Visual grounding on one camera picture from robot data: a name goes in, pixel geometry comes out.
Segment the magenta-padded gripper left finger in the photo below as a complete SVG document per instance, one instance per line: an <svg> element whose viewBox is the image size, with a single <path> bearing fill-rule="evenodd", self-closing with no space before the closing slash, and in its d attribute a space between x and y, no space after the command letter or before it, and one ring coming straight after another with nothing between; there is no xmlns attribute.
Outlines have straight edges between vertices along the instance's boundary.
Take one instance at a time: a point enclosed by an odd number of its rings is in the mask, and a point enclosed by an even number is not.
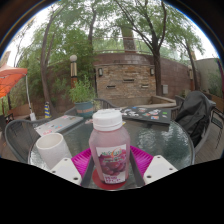
<svg viewBox="0 0 224 224"><path fill-rule="evenodd" d="M91 151L86 149L73 158L62 159L50 172L76 185L88 187L93 167Z"/></svg>

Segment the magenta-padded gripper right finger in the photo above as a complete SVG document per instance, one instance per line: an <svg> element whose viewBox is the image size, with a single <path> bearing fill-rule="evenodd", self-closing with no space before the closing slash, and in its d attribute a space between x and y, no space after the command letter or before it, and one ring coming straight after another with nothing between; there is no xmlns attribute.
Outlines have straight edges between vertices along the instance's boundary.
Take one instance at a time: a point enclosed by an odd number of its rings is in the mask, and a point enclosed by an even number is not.
<svg viewBox="0 0 224 224"><path fill-rule="evenodd" d="M177 172L162 155L152 156L134 146L130 147L130 162L138 186L150 184Z"/></svg>

